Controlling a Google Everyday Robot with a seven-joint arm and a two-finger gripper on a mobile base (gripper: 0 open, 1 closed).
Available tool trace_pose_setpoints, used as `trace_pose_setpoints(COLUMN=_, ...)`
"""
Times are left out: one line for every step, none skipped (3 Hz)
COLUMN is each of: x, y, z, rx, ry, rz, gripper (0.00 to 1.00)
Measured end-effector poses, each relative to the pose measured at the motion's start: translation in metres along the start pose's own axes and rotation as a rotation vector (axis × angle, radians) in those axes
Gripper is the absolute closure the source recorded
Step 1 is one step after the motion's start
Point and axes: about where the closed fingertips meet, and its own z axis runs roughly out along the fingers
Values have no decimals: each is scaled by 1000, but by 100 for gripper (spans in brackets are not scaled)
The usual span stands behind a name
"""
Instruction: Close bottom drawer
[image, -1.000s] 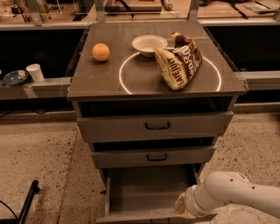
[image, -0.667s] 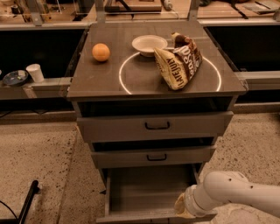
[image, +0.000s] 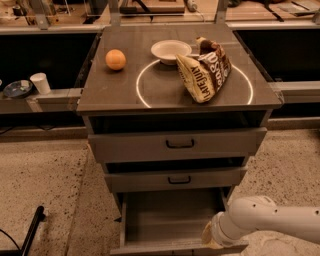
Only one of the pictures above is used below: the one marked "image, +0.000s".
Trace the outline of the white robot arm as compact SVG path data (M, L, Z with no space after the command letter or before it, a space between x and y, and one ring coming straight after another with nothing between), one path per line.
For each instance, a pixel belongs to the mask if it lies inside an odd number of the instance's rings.
M257 231L275 231L319 244L320 208L277 206L268 196L237 198L212 217L201 239L208 247L228 248Z

